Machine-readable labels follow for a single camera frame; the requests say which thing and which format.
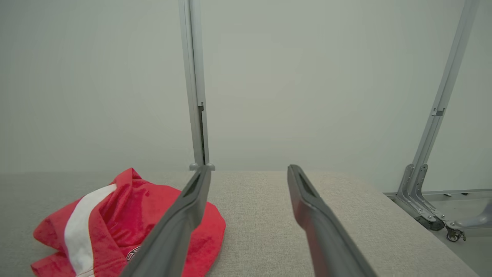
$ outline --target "metal bracket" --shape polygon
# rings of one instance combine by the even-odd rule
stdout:
[[[445,221],[446,216],[436,209],[436,207],[434,207],[425,199],[424,195],[422,195],[422,184],[424,183],[428,168],[429,166],[427,164],[420,167],[419,172],[417,173],[417,179],[415,180],[415,184],[412,186],[412,190],[410,192],[410,198],[427,208],[440,220]]]
[[[408,193],[408,185],[410,184],[410,178],[412,176],[413,170],[413,164],[409,164],[408,166],[406,166],[405,173],[403,174],[403,178],[401,179],[400,187],[398,189],[396,197],[407,206],[409,206],[412,210],[424,217],[426,220],[434,222],[436,221],[434,216],[432,216],[432,214],[424,206],[412,199],[410,197],[410,194]]]
[[[208,163],[208,164],[206,164],[206,166],[208,166],[211,171],[214,171],[215,170],[215,165],[212,164],[212,163]],[[200,166],[197,163],[192,163],[192,164],[189,165],[189,170],[190,171],[196,171],[199,167]]]

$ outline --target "metal frame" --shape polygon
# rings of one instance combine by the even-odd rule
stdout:
[[[422,195],[422,185],[427,170],[427,160],[434,145],[437,133],[442,123],[446,108],[453,91],[471,28],[478,8],[478,0],[466,0],[461,12],[460,22],[451,45],[451,51],[444,68],[444,73],[437,90],[437,95],[430,110],[424,133],[419,143],[413,163],[408,165],[396,197],[406,203],[415,212],[421,214],[428,221],[435,221],[435,217],[444,220],[445,215],[432,206]]]
[[[189,169],[196,170],[201,165],[207,165],[215,170],[215,166],[209,160],[200,1],[179,0],[179,8],[184,75],[195,158]]]

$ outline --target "fabric surface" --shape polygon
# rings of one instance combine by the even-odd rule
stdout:
[[[181,191],[143,180],[128,169],[114,181],[44,219],[34,238],[58,250],[32,264],[39,277],[117,277]],[[183,276],[205,276],[225,230],[217,208],[207,203],[191,234]]]
[[[139,170],[153,183],[183,189],[193,173]],[[306,172],[379,276],[476,276],[430,231],[371,185]],[[0,175],[0,276],[32,276],[47,247],[32,238],[46,216],[107,183],[115,173]],[[284,172],[212,172],[208,201],[227,222],[209,276],[312,276],[306,236],[292,214]]]

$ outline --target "metal leg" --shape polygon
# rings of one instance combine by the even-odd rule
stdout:
[[[458,71],[460,70],[461,61],[463,60],[466,45],[470,37],[471,27],[475,19],[477,8],[478,0],[466,0],[463,6],[448,61],[446,62],[441,83],[430,110],[431,112],[424,128],[419,147],[415,153],[413,163],[405,169],[403,180],[397,193],[398,199],[402,200],[419,214],[425,215],[424,218],[431,222],[430,228],[433,230],[444,228],[444,223],[442,221],[445,219],[445,215],[424,198],[422,195],[422,184],[428,170],[427,160],[429,159],[430,151],[432,150],[442,119],[446,113],[449,99],[458,76]],[[456,234],[457,232],[453,231],[451,237]]]
[[[463,230],[478,228],[492,228],[492,200],[478,216],[446,222],[446,229],[448,229],[446,238],[451,242],[457,242],[460,238],[466,241]]]

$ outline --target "gray fabric table surface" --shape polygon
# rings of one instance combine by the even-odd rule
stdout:
[[[0,175],[0,276],[33,276],[30,264],[54,251],[32,232],[49,214],[109,184],[118,172]],[[140,171],[183,189],[193,173]],[[307,172],[379,276],[476,276],[430,231],[370,185],[338,173]],[[210,276],[312,276],[304,231],[285,172],[212,173],[208,201],[224,217],[222,250]]]

